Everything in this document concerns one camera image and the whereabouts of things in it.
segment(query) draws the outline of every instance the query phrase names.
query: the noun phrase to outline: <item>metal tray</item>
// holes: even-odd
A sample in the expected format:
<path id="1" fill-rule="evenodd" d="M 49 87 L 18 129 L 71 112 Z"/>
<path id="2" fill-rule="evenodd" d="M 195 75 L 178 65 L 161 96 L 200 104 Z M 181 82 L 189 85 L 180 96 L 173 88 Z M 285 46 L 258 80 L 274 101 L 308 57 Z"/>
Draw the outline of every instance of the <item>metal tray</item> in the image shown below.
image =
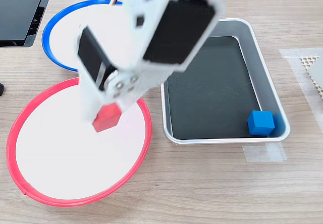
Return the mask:
<path id="1" fill-rule="evenodd" d="M 161 86 L 165 135 L 176 144 L 280 142 L 290 125 L 250 24 L 221 19 L 184 73 Z M 273 113 L 268 137 L 249 135 L 252 110 Z"/>

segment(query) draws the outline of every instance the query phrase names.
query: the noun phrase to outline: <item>silver tray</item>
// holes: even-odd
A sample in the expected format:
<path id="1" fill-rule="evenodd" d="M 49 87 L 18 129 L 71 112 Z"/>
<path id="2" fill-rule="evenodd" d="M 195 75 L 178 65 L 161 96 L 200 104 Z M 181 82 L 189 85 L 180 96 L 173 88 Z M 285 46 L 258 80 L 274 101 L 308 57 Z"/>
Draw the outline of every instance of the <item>silver tray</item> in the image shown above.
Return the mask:
<path id="1" fill-rule="evenodd" d="M 202 136 L 198 138 L 194 137 L 192 139 L 177 138 L 173 134 L 173 128 L 175 125 L 174 122 L 172 122 L 172 114 L 170 110 L 170 94 L 168 88 L 168 81 L 170 81 L 170 79 L 168 79 L 161 86 L 163 127 L 166 137 L 176 144 L 280 142 L 286 139 L 290 134 L 290 125 L 262 57 L 251 25 L 242 19 L 221 19 L 209 38 L 213 37 L 233 37 L 238 41 L 243 57 L 242 61 L 244 61 L 247 73 L 249 74 L 259 110 L 268 110 L 273 113 L 275 129 L 268 137 L 250 136 L 205 138 Z"/>

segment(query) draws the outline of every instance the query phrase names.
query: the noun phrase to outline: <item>blue rim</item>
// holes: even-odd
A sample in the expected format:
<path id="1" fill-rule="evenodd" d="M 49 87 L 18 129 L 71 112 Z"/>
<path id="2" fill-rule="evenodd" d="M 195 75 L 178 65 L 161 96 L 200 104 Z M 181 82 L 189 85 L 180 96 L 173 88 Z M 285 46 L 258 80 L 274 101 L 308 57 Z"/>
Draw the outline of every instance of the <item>blue rim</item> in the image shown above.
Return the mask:
<path id="1" fill-rule="evenodd" d="M 58 66 L 68 69 L 71 71 L 77 71 L 77 69 L 70 68 L 64 64 L 61 64 L 55 56 L 52 54 L 52 51 L 50 49 L 49 45 L 49 36 L 53 29 L 53 27 L 56 25 L 56 23 L 63 18 L 64 16 L 68 15 L 70 12 L 73 12 L 75 10 L 78 10 L 83 7 L 91 6 L 91 5 L 100 5 L 100 4 L 109 4 L 111 0 L 90 0 L 90 1 L 83 1 L 71 6 L 68 6 L 67 8 L 63 9 L 62 11 L 58 12 L 51 20 L 48 22 L 48 24 L 45 26 L 44 32 L 42 34 L 42 48 L 44 49 L 46 55 L 49 57 L 50 60 L 52 60 L 55 64 Z"/>

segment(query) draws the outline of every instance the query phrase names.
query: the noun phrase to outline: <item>blue cube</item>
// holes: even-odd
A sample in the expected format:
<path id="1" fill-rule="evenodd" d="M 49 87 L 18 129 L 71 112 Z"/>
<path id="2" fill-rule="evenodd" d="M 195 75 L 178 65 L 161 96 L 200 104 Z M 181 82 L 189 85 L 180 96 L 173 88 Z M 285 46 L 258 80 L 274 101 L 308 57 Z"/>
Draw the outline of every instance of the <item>blue cube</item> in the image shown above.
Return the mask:
<path id="1" fill-rule="evenodd" d="M 248 117 L 248 127 L 253 136 L 269 136 L 275 128 L 272 112 L 253 110 Z"/>

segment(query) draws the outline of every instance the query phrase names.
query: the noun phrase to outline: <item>robotic arm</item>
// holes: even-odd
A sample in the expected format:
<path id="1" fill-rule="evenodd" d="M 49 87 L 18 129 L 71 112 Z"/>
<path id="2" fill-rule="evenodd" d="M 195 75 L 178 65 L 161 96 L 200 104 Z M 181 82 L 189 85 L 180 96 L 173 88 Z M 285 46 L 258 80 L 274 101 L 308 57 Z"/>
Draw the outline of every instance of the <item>robotic arm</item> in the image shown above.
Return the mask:
<path id="1" fill-rule="evenodd" d="M 113 127 L 145 92 L 183 72 L 214 29 L 220 0 L 122 0 L 97 7 L 75 41 L 84 117 Z"/>

